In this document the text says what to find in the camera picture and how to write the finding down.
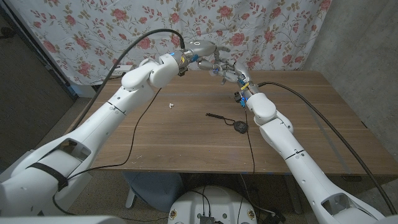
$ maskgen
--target black tag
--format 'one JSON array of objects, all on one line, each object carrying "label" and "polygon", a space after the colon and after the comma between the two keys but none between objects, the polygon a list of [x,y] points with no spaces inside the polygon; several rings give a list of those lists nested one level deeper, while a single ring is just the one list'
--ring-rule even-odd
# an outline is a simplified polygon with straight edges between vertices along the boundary
[{"label": "black tag", "polygon": [[248,131],[248,127],[249,127],[248,124],[246,124],[243,121],[234,122],[234,129],[241,134],[246,133],[246,131]]}]

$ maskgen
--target concrete wall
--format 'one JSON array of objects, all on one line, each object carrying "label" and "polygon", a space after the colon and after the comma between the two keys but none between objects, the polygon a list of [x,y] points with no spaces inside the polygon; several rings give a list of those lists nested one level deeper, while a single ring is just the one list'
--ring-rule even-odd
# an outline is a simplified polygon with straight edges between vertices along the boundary
[{"label": "concrete wall", "polygon": [[396,0],[333,0],[303,68],[322,72],[396,161],[397,9]]}]

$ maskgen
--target gray wall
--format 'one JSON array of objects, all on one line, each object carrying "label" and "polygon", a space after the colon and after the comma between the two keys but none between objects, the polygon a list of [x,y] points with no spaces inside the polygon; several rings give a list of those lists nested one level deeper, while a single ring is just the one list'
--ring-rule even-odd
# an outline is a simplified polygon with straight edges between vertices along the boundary
[{"label": "gray wall", "polygon": [[0,76],[1,170],[33,149],[73,101],[17,35],[0,39]]},{"label": "gray wall", "polygon": [[397,50],[398,1],[333,0],[303,68],[322,72],[396,161]]}]

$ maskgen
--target black strap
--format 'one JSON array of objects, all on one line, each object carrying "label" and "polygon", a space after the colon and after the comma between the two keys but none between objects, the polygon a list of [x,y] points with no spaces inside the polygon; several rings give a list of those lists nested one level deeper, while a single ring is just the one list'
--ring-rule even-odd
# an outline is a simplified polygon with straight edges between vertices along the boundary
[{"label": "black strap", "polygon": [[42,171],[50,174],[51,176],[53,176],[58,181],[58,191],[61,191],[64,187],[66,187],[68,185],[68,179],[66,177],[64,177],[60,172],[56,171],[55,169],[53,169],[47,165],[41,164],[39,162],[35,162],[27,168],[30,168],[30,167],[42,170]]}]

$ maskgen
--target wooden table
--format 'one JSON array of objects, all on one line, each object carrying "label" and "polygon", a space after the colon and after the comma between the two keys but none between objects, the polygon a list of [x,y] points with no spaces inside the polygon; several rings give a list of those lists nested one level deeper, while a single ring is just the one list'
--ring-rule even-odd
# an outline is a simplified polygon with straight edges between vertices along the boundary
[{"label": "wooden table", "polygon": [[[318,72],[251,72],[257,82],[278,82],[307,98],[347,139],[373,174],[397,175],[398,163],[359,120],[331,85]],[[159,172],[252,173],[253,162],[246,134],[236,132],[222,115],[245,120],[244,109],[234,101],[237,84],[220,85],[221,77],[191,71],[175,77],[163,88],[141,119],[128,162],[113,170]],[[88,116],[120,87],[110,81]],[[294,126],[294,136],[326,174],[363,175],[360,164],[332,130],[304,102],[277,86],[260,88]],[[147,105],[133,111],[108,139],[93,167],[118,164],[129,153],[132,132]],[[290,172],[284,160],[263,140],[248,112],[249,134],[257,174]]]}]

